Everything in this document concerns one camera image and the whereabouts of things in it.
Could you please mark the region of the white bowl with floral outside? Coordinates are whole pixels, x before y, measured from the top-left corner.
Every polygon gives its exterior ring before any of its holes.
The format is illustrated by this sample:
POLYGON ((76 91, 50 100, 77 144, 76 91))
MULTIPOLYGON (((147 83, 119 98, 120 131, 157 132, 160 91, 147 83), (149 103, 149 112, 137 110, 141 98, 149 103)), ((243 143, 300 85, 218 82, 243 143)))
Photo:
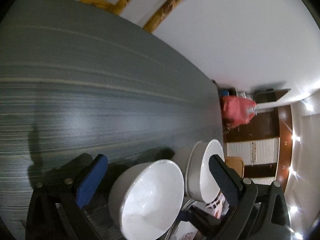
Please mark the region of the white bowl with floral outside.
POLYGON ((224 160, 220 142, 198 142, 191 151, 185 171, 185 194, 198 202, 211 203, 218 195, 220 188, 209 170, 209 159, 218 155, 224 160))

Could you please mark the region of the large white bowl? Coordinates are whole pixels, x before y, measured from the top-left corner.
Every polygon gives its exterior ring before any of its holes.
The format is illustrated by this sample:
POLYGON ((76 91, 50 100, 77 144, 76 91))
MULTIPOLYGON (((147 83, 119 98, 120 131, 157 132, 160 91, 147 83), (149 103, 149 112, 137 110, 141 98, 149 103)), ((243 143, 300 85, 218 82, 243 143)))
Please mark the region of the large white bowl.
POLYGON ((181 169, 163 159, 122 173, 111 188, 108 208, 126 239, 158 239, 174 223, 183 198, 181 169))

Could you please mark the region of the dark wooden cabinet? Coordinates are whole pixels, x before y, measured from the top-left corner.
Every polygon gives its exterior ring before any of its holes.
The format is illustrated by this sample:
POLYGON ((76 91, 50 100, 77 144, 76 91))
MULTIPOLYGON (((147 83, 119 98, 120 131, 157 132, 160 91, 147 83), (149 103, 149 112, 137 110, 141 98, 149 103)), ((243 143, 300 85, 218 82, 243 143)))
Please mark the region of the dark wooden cabinet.
POLYGON ((225 128, 227 156, 244 162, 244 176, 260 181, 275 179, 286 188, 293 150, 290 105, 257 111, 250 122, 225 128))

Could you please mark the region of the red plastic bag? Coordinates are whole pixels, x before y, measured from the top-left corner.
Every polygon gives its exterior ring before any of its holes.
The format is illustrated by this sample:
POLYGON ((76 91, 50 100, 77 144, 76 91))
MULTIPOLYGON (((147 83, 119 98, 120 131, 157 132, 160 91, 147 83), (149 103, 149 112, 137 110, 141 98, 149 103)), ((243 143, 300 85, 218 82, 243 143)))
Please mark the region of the red plastic bag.
POLYGON ((239 96, 222 96, 220 105, 222 121, 230 129, 248 124, 257 114, 255 101, 239 96))

